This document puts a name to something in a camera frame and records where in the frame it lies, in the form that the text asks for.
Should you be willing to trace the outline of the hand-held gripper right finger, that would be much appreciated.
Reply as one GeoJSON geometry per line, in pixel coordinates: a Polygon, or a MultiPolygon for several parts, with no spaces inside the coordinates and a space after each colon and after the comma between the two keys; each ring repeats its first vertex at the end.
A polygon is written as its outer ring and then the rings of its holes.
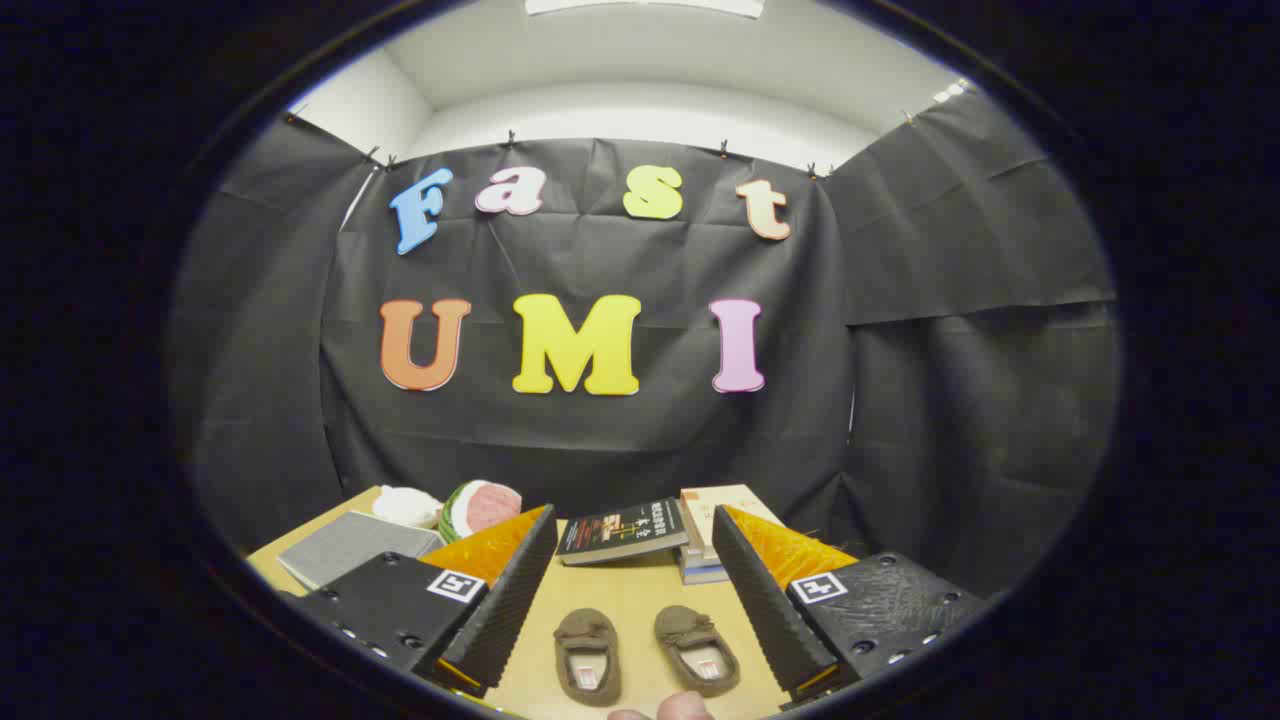
{"type": "Polygon", "coordinates": [[[988,603],[905,555],[855,559],[727,505],[712,539],[790,708],[929,648],[988,603]]]}

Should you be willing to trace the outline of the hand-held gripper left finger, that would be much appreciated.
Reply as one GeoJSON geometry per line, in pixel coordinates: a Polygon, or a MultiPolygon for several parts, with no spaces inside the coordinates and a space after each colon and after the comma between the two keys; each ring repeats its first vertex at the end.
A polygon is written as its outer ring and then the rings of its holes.
{"type": "Polygon", "coordinates": [[[420,557],[384,550],[292,606],[378,664],[484,697],[556,552],[544,503],[420,557]]]}

